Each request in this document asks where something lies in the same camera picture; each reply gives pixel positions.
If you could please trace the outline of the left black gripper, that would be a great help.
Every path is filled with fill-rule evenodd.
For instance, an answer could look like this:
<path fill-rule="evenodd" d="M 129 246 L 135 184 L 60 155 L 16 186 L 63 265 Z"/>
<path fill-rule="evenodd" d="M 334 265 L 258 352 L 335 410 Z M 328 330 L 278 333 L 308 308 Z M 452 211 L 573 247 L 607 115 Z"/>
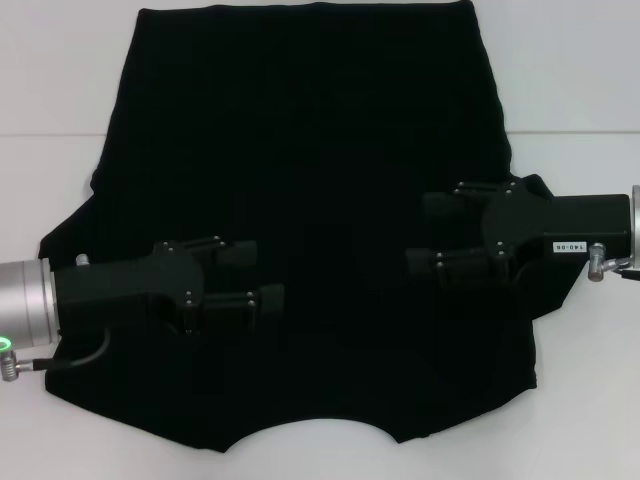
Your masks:
<path fill-rule="evenodd" d="M 182 247 L 163 243 L 150 255 L 134 260 L 56 271 L 60 332 L 80 334 L 168 324 L 185 334 L 252 334 L 282 316 L 282 284 L 204 295 L 199 263 L 206 267 L 254 266 L 256 241 L 226 241 L 213 236 L 183 242 Z"/>

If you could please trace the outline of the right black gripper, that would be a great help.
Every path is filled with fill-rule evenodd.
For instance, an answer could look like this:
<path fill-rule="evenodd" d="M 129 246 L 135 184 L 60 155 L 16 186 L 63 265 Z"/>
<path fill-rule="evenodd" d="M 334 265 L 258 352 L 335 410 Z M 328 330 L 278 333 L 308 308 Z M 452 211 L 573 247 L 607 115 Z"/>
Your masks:
<path fill-rule="evenodd" d="M 608 256 L 632 251 L 631 201 L 626 194 L 555 196 L 524 182 L 458 182 L 449 192 L 422 196 L 427 218 L 481 214 L 485 244 L 496 251 L 543 256 L 585 255 L 591 245 L 604 246 Z M 434 251 L 409 248 L 410 276 L 430 280 L 441 289 L 506 287 L 509 258 L 484 248 Z"/>

